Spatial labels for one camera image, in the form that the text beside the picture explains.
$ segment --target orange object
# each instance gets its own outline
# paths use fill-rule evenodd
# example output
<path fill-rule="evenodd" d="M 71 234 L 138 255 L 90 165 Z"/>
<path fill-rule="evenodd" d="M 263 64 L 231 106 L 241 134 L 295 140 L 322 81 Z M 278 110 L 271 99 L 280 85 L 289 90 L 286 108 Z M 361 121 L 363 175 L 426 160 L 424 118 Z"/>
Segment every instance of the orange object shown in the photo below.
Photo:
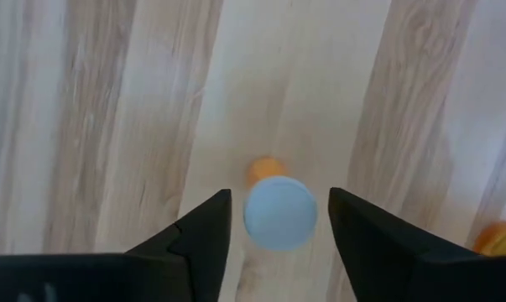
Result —
<path fill-rule="evenodd" d="M 506 221 L 486 227 L 478 235 L 473 250 L 485 256 L 506 255 Z"/>
<path fill-rule="evenodd" d="M 247 171 L 247 185 L 252 188 L 257 182 L 271 176 L 287 175 L 286 167 L 270 156 L 255 159 Z"/>

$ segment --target light blue ball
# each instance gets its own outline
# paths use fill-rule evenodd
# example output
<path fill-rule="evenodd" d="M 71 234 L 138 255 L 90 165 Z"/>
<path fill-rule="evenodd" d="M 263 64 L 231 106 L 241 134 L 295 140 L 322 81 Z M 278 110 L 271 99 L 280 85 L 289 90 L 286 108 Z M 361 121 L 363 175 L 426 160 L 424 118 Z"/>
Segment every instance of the light blue ball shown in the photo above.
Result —
<path fill-rule="evenodd" d="M 316 200 L 298 180 L 285 176 L 259 181 L 250 191 L 243 212 L 245 228 L 260 247 L 290 250 L 314 233 Z"/>

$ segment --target orange ball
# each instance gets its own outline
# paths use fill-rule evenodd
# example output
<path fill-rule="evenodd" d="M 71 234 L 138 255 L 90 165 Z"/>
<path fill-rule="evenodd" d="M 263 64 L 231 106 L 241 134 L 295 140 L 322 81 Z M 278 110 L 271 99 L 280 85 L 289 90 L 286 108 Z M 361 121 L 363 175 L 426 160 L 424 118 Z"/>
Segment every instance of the orange ball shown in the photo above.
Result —
<path fill-rule="evenodd" d="M 475 241 L 473 250 L 485 256 L 506 255 L 506 221 L 486 227 Z"/>
<path fill-rule="evenodd" d="M 288 172 L 284 164 L 270 156 L 262 157 L 254 160 L 247 172 L 247 185 L 249 188 L 254 187 L 257 182 L 272 176 L 286 176 Z"/>

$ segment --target light wood floor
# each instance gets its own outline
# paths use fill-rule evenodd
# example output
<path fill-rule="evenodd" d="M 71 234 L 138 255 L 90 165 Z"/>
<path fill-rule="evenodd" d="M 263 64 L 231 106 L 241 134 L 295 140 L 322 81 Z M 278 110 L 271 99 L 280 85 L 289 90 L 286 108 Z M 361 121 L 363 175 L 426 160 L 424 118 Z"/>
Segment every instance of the light wood floor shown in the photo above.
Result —
<path fill-rule="evenodd" d="M 291 253 L 243 229 L 265 154 L 319 203 Z M 351 301 L 332 186 L 467 247 L 506 219 L 506 0 L 0 0 L 0 253 L 124 251 L 231 188 L 221 301 Z"/>

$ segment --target wooden floor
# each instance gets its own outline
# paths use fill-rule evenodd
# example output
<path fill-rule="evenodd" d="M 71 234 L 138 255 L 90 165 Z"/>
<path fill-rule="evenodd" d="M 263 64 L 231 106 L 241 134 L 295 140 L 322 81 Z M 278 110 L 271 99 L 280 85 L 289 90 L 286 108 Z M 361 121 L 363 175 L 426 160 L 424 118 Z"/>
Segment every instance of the wooden floor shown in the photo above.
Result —
<path fill-rule="evenodd" d="M 281 158 L 314 238 L 260 250 Z M 124 251 L 221 188 L 221 301 L 351 301 L 340 186 L 470 247 L 506 219 L 506 0 L 0 0 L 0 253 Z"/>

